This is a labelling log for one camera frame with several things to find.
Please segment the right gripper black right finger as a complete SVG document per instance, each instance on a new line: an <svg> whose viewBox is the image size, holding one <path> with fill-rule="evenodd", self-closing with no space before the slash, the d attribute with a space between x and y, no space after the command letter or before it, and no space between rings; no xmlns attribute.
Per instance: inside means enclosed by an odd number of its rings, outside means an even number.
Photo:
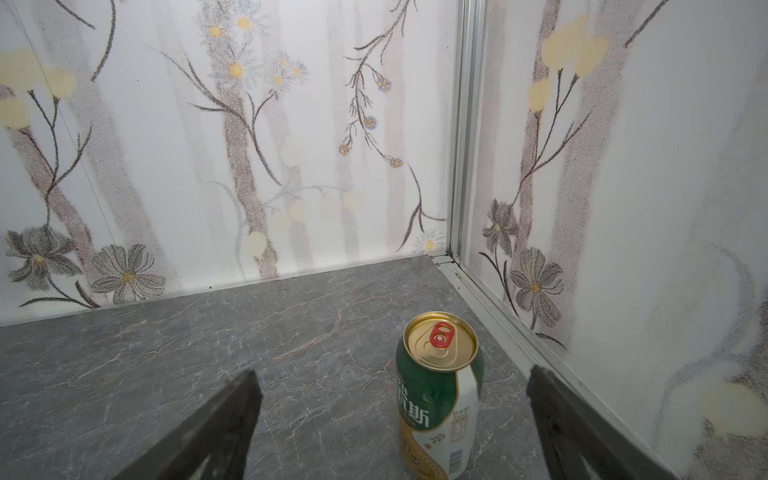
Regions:
<svg viewBox="0 0 768 480"><path fill-rule="evenodd" d="M552 479L675 479L555 373L535 365L527 384L543 456Z"/></svg>

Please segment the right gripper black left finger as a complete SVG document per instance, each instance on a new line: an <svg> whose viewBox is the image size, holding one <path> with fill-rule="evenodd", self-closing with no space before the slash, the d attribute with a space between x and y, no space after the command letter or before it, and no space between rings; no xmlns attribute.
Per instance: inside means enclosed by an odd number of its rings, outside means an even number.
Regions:
<svg viewBox="0 0 768 480"><path fill-rule="evenodd" d="M263 394L246 369L117 479L242 479Z"/></svg>

